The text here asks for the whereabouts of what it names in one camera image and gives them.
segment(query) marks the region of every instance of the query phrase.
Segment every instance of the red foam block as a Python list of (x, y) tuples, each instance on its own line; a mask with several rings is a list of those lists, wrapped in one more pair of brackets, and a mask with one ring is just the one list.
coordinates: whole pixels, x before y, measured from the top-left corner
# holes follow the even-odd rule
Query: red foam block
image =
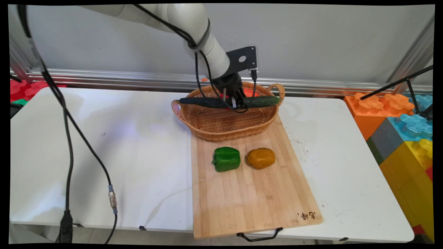
[(22, 80), (22, 82), (10, 80), (9, 84), (11, 90), (11, 103), (25, 98), (25, 90), (31, 87), (31, 85), (25, 80)]
[[(66, 87), (66, 85), (57, 85), (58, 87)], [(48, 87), (45, 81), (39, 81), (31, 84), (31, 87), (25, 91), (25, 100), (32, 99), (41, 89)]]
[(429, 178), (431, 179), (431, 181), (433, 181), (433, 180), (432, 180), (432, 166), (431, 166), (429, 169), (426, 170), (426, 174), (429, 176)]

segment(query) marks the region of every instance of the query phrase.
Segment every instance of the toy building block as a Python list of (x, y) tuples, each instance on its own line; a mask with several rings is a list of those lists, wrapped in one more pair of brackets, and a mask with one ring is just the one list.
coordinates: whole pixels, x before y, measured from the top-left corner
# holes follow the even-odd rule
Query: toy building block
[(432, 140), (432, 124), (419, 115), (387, 117), (371, 136), (383, 160), (404, 141)]
[(434, 241), (433, 185), (423, 172), (400, 189), (426, 235)]
[(400, 208), (403, 211), (406, 219), (408, 220), (409, 225), (411, 225), (411, 227), (418, 226), (420, 222), (417, 220), (416, 216), (414, 215), (414, 212), (412, 211), (412, 208), (410, 207), (405, 197), (400, 192), (400, 188), (393, 182), (395, 174), (392, 173), (392, 171), (388, 169), (386, 165), (383, 164), (380, 165), (380, 169), (383, 175), (385, 176), (389, 186), (391, 187), (392, 193), (397, 199), (398, 205), (400, 205)]
[(28, 84), (25, 80), (22, 80), (21, 82), (10, 80), (9, 84), (11, 91), (11, 103), (19, 99), (24, 99), (25, 90), (31, 87), (31, 85)]
[(411, 227), (421, 225), (434, 240), (432, 141), (403, 142), (380, 169)]
[(380, 101), (383, 103), (386, 115), (389, 117), (411, 114), (414, 109), (414, 104), (409, 102), (409, 98), (401, 94), (392, 95), (387, 93)]
[(432, 141), (421, 139), (418, 142), (406, 141), (405, 143), (417, 158), (423, 170), (432, 167)]
[(426, 174), (429, 176), (429, 179), (431, 179), (431, 181), (433, 182), (433, 180), (432, 180), (432, 166), (426, 170)]
[(389, 185), (395, 185), (400, 189), (414, 177), (424, 172), (418, 159), (414, 156), (406, 143), (402, 143), (386, 160), (380, 164), (380, 168), (389, 170), (393, 176), (386, 178)]
[(364, 94), (345, 96), (343, 99), (348, 106), (358, 128), (365, 140), (375, 132), (386, 117), (399, 117), (401, 114), (412, 114), (414, 105), (406, 96), (401, 94), (385, 94), (384, 97), (375, 95), (361, 100)]
[[(428, 108), (432, 104), (432, 95), (416, 95), (415, 97), (418, 108), (420, 109), (421, 112), (426, 110), (426, 108)], [(414, 101), (412, 100), (411, 97), (409, 98), (409, 102), (414, 104)]]
[[(58, 87), (66, 87), (66, 85), (57, 85)], [(24, 99), (30, 101), (41, 89), (48, 87), (48, 83), (45, 81), (39, 81), (31, 84), (31, 87), (24, 93)]]
[(372, 138), (368, 138), (366, 143), (368, 144), (369, 150), (371, 150), (372, 155), (375, 158), (375, 161), (377, 162), (378, 165), (380, 165), (384, 161), (384, 159), (381, 156), (380, 151), (378, 151), (377, 146), (375, 146), (374, 142), (372, 141)]

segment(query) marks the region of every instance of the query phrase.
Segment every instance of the black mounting bracket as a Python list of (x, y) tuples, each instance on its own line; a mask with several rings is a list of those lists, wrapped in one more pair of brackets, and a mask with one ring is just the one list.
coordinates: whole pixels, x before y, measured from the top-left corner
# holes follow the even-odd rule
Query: black mounting bracket
[(226, 55), (229, 57), (229, 68), (221, 77), (238, 73), (246, 69), (255, 69), (258, 71), (257, 48), (255, 46), (232, 50), (226, 52)]
[(283, 227), (277, 228), (277, 229), (276, 229), (276, 232), (274, 233), (274, 235), (273, 235), (272, 237), (265, 237), (265, 238), (250, 239), (250, 238), (246, 237), (246, 235), (245, 235), (244, 233), (237, 233), (237, 236), (238, 236), (238, 237), (242, 237), (242, 238), (244, 238), (245, 240), (247, 240), (247, 241), (249, 241), (249, 242), (263, 241), (263, 240), (272, 240), (272, 239), (274, 239), (274, 238), (277, 236), (277, 234), (278, 234), (280, 231), (282, 231), (282, 230), (283, 230)]

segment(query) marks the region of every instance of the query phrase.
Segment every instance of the blue foam block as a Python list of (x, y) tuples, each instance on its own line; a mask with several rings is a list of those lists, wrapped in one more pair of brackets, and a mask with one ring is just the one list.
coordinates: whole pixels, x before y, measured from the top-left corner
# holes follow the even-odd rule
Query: blue foam block
[[(432, 104), (432, 95), (416, 95), (417, 105), (420, 111), (426, 110), (431, 104)], [(414, 101), (412, 101), (412, 98), (409, 98), (409, 102), (414, 104)]]
[(404, 141), (421, 139), (432, 141), (432, 122), (416, 114), (387, 117), (371, 136), (383, 160), (386, 160)]

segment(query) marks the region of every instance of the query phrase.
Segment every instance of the metal frame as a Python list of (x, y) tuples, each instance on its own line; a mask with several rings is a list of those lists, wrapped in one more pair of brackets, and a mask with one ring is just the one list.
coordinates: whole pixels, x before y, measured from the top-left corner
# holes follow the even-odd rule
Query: metal frame
[[(147, 74), (133, 72), (110, 72), (91, 70), (59, 70), (49, 69), (49, 73), (55, 83), (77, 87), (97, 88), (125, 88), (159, 91), (191, 92), (197, 88), (195, 75), (191, 74)], [(30, 82), (44, 80), (36, 69), (26, 73)], [(252, 82), (250, 77), (242, 77), (243, 81)], [(285, 87), (286, 94), (291, 95), (323, 95), (323, 96), (346, 96), (356, 93), (370, 93), (383, 86), (385, 83), (374, 82), (337, 82), (337, 81), (314, 81), (281, 78), (259, 78), (257, 84), (270, 86), (279, 83)], [(392, 93), (387, 89), (379, 95)], [(414, 86), (416, 94), (432, 94), (432, 86)]]
[[(426, 67), (431, 61), (434, 56), (434, 26), (435, 14), (403, 57), (391, 77), (389, 77), (388, 82), (398, 81), (406, 75), (417, 72)], [(407, 87), (406, 83), (396, 85), (393, 93), (403, 93)]]
[(21, 80), (29, 81), (27, 72), (30, 71), (32, 63), (20, 50), (19, 45), (9, 36), (9, 67), (14, 75)]

